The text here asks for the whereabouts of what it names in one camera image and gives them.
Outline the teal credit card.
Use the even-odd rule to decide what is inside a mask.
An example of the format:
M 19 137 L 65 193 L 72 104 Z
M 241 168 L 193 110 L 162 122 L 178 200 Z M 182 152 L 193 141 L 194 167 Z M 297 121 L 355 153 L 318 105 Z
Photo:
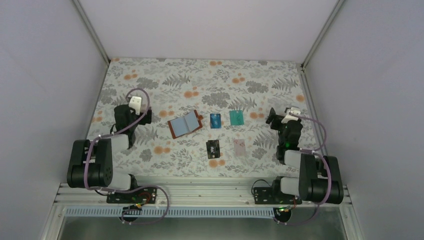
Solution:
M 230 110 L 229 119 L 230 119 L 231 126 L 244 125 L 244 115 L 242 110 Z

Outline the brown leather card holder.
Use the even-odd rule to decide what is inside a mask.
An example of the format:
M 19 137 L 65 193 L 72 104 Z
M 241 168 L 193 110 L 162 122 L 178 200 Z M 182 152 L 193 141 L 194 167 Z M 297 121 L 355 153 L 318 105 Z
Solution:
M 192 110 L 184 116 L 169 120 L 168 127 L 173 139 L 191 134 L 203 127 L 203 116 L 197 110 Z

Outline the pale pink credit card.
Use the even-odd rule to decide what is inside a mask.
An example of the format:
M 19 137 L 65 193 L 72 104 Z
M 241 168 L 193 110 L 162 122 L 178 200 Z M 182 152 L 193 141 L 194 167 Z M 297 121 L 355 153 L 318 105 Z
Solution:
M 235 139 L 233 141 L 233 147 L 234 155 L 236 157 L 245 157 L 247 155 L 246 144 L 244 139 Z

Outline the dark blue credit card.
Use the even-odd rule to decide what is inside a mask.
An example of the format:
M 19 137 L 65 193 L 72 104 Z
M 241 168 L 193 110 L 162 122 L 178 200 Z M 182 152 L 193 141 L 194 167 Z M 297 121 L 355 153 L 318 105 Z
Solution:
M 210 119 L 210 128 L 211 129 L 221 129 L 222 128 L 222 120 L 220 113 L 211 113 L 209 115 Z

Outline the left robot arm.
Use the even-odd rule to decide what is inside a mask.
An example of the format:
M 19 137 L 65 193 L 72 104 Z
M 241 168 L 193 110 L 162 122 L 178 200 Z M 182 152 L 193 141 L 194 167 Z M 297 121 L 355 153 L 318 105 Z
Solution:
M 136 114 L 128 104 L 119 105 L 114 108 L 114 119 L 110 136 L 74 141 L 66 175 L 69 187 L 125 192 L 136 188 L 135 177 L 114 170 L 113 160 L 134 145 L 139 124 L 151 123 L 152 109 Z

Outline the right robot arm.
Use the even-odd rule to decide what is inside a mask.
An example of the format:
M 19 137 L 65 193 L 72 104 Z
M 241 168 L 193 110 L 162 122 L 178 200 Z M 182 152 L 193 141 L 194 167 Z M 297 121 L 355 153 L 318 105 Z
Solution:
M 288 107 L 284 115 L 271 108 L 266 123 L 277 131 L 276 159 L 283 165 L 299 170 L 298 177 L 278 176 L 271 185 L 274 202 L 284 199 L 314 202 L 316 204 L 340 204 L 344 188 L 335 156 L 322 155 L 317 149 L 299 147 L 305 116 L 297 107 Z

